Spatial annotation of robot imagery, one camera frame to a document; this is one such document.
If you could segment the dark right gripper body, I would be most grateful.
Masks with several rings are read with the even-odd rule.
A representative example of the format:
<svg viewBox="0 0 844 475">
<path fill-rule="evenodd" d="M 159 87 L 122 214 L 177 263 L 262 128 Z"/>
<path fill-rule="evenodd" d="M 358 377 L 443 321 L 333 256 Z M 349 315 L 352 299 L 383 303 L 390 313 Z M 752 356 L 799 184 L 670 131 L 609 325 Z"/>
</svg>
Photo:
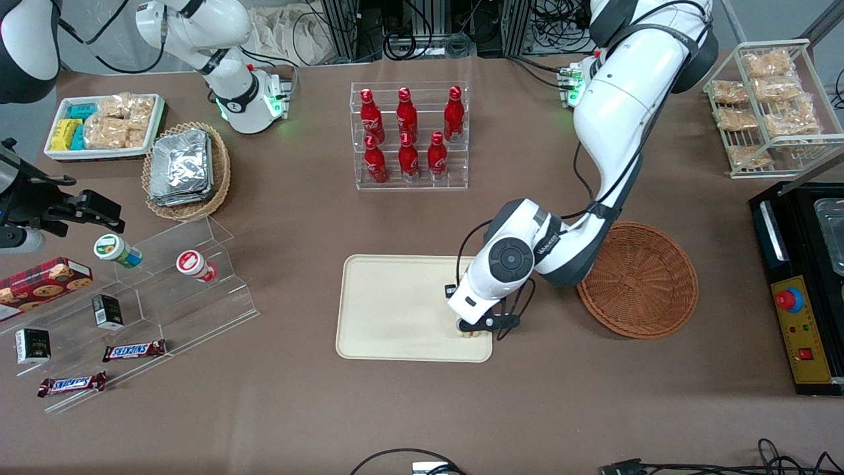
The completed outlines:
<svg viewBox="0 0 844 475">
<path fill-rule="evenodd" d="M 2 226 L 27 226 L 49 234 L 66 234 L 67 225 L 51 218 L 49 210 L 69 197 L 60 190 L 70 177 L 50 177 L 28 162 L 2 156 Z"/>
</svg>

